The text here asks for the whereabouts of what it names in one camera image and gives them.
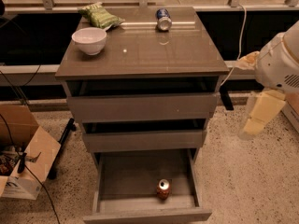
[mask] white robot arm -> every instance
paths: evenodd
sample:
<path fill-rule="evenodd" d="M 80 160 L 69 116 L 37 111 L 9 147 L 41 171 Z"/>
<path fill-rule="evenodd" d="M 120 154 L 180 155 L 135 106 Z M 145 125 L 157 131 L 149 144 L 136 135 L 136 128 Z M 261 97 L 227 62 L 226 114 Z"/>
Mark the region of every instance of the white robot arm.
<path fill-rule="evenodd" d="M 252 52 L 239 63 L 251 63 L 264 91 L 249 98 L 247 115 L 239 137 L 259 134 L 285 105 L 286 93 L 299 92 L 299 21 L 287 32 L 277 34 L 260 52 Z"/>

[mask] speckled floor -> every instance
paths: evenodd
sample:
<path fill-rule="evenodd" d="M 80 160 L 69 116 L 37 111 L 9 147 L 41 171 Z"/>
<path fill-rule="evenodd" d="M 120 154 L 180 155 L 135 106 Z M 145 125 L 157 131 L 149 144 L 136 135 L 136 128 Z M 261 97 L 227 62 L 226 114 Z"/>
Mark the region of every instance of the speckled floor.
<path fill-rule="evenodd" d="M 252 141 L 237 137 L 245 110 L 218 106 L 195 164 L 203 206 L 213 214 L 206 224 L 299 223 L 299 134 L 283 114 Z M 38 123 L 59 139 L 71 114 L 34 112 Z M 57 178 L 47 187 L 63 224 L 83 223 L 92 212 L 96 169 L 79 127 L 69 135 Z M 36 201 L 0 199 L 0 222 L 57 223 L 45 190 Z"/>

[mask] can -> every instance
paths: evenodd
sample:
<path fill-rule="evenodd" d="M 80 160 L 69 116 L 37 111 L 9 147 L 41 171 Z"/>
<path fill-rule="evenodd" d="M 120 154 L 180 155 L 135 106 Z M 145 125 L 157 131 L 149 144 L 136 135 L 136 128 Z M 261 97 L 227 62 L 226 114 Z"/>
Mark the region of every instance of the can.
<path fill-rule="evenodd" d="M 157 185 L 157 196 L 165 200 L 168 198 L 170 193 L 170 182 L 166 179 L 161 179 Z"/>
<path fill-rule="evenodd" d="M 161 31 L 168 31 L 172 25 L 169 12 L 165 8 L 161 8 L 156 12 L 157 27 Z"/>

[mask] cardboard box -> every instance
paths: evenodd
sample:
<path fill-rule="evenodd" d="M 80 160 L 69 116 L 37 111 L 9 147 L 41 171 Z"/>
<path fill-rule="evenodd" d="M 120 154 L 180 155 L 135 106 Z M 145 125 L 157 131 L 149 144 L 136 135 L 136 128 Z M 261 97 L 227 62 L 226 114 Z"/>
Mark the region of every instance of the cardboard box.
<path fill-rule="evenodd" d="M 284 115 L 299 132 L 299 93 L 287 94 L 287 104 L 282 109 Z"/>
<path fill-rule="evenodd" d="M 0 105 L 0 114 L 7 122 L 15 145 L 25 146 L 27 156 L 35 157 L 41 152 L 36 163 L 27 161 L 26 166 L 43 183 L 61 145 L 37 124 L 27 106 Z M 4 144 L 11 144 L 11 140 L 7 126 L 0 117 L 0 146 Z M 0 176 L 0 197 L 35 200 L 41 185 L 26 168 L 18 174 L 19 163 L 10 176 Z"/>

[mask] white bowl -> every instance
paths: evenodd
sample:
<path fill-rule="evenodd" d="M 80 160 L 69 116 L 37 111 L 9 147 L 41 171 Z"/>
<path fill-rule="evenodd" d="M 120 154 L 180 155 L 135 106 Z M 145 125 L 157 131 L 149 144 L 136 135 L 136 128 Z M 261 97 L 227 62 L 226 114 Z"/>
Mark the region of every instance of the white bowl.
<path fill-rule="evenodd" d="M 101 52 L 106 44 L 107 33 L 97 27 L 88 27 L 77 30 L 72 34 L 76 46 L 88 55 L 96 55 Z"/>

